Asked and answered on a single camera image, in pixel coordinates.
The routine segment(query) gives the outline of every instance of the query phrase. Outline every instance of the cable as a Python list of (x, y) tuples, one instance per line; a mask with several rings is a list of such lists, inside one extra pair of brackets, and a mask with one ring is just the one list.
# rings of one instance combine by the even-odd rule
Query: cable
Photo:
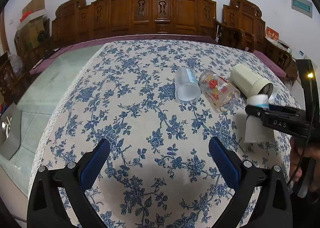
[[(67, 50), (63, 51), (62, 53), (56, 55), (54, 58), (44, 58), (44, 57), (43, 57), (43, 58), (41, 58), (41, 59), (43, 59), (43, 60), (46, 60), (46, 59), (55, 59), (55, 58), (57, 58), (58, 56), (60, 56), (60, 55), (62, 55), (63, 53), (67, 52), (68, 50), (70, 50), (73, 46), (74, 46), (74, 45), (72, 45), (70, 48), (68, 48)], [(41, 63), (35, 68), (34, 74), (37, 73), (37, 71), (38, 71), (39, 66), (41, 65)]]
[(59, 55), (56, 55), (54, 58), (49, 58), (49, 59), (55, 59), (57, 58), (58, 56), (62, 55), (63, 53), (66, 53), (68, 50), (70, 50), (72, 47), (74, 46), (74, 44), (68, 48), (67, 50), (63, 51), (62, 53), (60, 53)]
[(316, 111), (316, 106), (314, 105), (314, 106), (313, 106), (313, 111), (312, 111), (312, 117), (311, 117), (310, 127), (309, 127), (309, 130), (308, 130), (307, 140), (306, 140), (306, 143), (304, 144), (304, 147), (303, 147), (303, 150), (302, 150), (302, 153), (301, 153), (301, 156), (300, 156), (299, 163), (297, 164), (297, 168), (296, 168), (296, 170), (294, 171), (294, 173), (292, 174), (292, 176), (290, 177), (289, 181), (287, 182), (287, 186), (290, 185), (291, 181), (292, 181), (293, 178), (295, 177), (295, 175), (296, 175), (296, 173), (298, 172), (298, 169), (299, 169), (299, 167), (300, 167), (300, 165), (301, 165), (301, 163), (302, 163), (303, 156), (304, 156), (304, 151), (306, 150), (306, 146), (308, 145), (309, 140), (310, 140), (311, 128), (312, 128), (312, 124), (313, 124), (313, 118), (314, 118), (314, 115), (315, 115), (315, 111)]

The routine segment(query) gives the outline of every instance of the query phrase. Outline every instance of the frosted cup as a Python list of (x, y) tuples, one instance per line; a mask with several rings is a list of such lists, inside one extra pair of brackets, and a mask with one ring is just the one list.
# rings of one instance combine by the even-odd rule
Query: frosted cup
[(178, 102), (191, 104), (201, 96), (195, 73), (191, 68), (181, 67), (174, 77), (175, 97)]

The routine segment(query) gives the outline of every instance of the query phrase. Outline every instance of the cardboard box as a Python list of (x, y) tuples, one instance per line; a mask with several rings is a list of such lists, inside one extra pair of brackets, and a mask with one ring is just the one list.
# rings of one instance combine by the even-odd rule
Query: cardboard box
[(28, 22), (19, 32), (25, 50), (30, 50), (40, 45), (38, 34), (44, 31), (43, 17), (38, 17)]
[(38, 18), (40, 16), (46, 16), (46, 10), (39, 10), (29, 14), (20, 24), (17, 26), (17, 30), (21, 30), (28, 22)]
[(32, 0), (23, 8), (22, 14), (25, 14), (27, 11), (35, 12), (43, 9), (45, 9), (44, 0)]

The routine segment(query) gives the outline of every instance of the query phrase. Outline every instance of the tablecloth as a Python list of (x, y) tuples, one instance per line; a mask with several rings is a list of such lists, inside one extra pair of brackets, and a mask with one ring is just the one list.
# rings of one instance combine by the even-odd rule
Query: tablecloth
[[(40, 164), (62, 168), (106, 138), (110, 156), (85, 194), (107, 227), (211, 227), (234, 194), (209, 154), (212, 136), (242, 160), (259, 167), (280, 165), (288, 176), (288, 135), (275, 131), (270, 142), (243, 142), (244, 96), (224, 113), (203, 94), (193, 104), (175, 100), (179, 67), (192, 68), (197, 77), (211, 69), (228, 78), (238, 63), (280, 87), (275, 104), (299, 107), (251, 53), (189, 41), (107, 43), (79, 73), (50, 119), (29, 188)], [(248, 221), (258, 192), (239, 225)], [(63, 189), (60, 194), (72, 223), (80, 226)]]

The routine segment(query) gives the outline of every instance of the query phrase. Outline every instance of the clear plastic cup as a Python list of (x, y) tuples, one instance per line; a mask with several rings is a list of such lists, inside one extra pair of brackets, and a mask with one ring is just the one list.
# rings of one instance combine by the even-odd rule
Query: clear plastic cup
[(191, 68), (181, 67), (174, 77), (175, 97), (178, 102), (191, 104), (201, 96), (195, 73)]
[(211, 70), (200, 75), (199, 85), (222, 112), (230, 110), (239, 101), (240, 91)]

